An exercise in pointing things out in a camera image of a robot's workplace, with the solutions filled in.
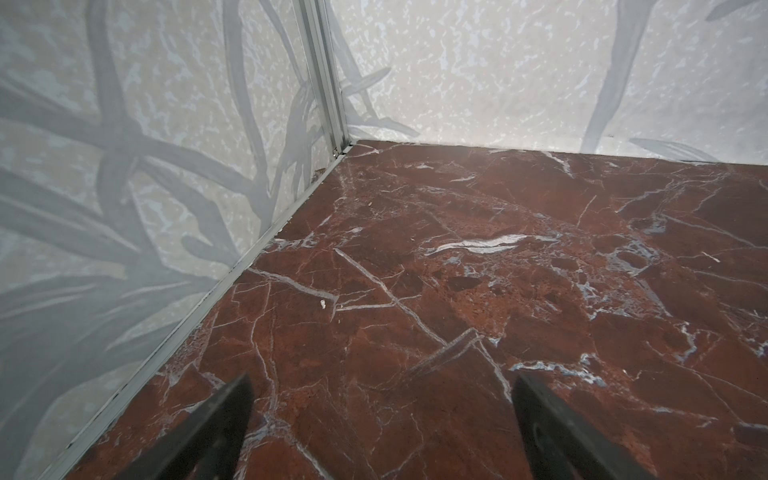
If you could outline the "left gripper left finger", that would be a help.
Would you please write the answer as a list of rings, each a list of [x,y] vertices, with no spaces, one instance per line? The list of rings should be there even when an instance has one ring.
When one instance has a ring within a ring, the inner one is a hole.
[[[232,479],[254,401],[242,375],[119,472],[118,479]]]

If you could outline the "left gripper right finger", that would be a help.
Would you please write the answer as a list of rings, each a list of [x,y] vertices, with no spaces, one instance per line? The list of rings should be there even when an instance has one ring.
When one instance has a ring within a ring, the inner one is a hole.
[[[519,375],[511,397],[535,479],[654,477],[536,377]]]

